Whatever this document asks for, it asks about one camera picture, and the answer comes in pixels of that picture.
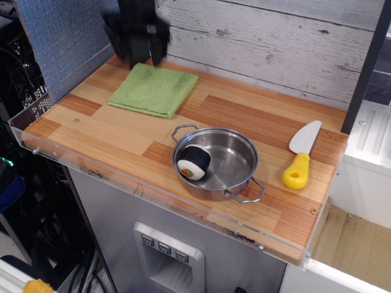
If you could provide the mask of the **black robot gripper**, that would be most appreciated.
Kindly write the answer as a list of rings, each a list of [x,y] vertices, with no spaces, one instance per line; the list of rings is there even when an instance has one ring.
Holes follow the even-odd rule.
[[[103,12],[104,28],[115,51],[122,60],[128,56],[126,39],[130,34],[148,37],[150,55],[158,66],[167,55],[170,29],[167,21],[157,15],[155,1],[119,1],[118,12]]]

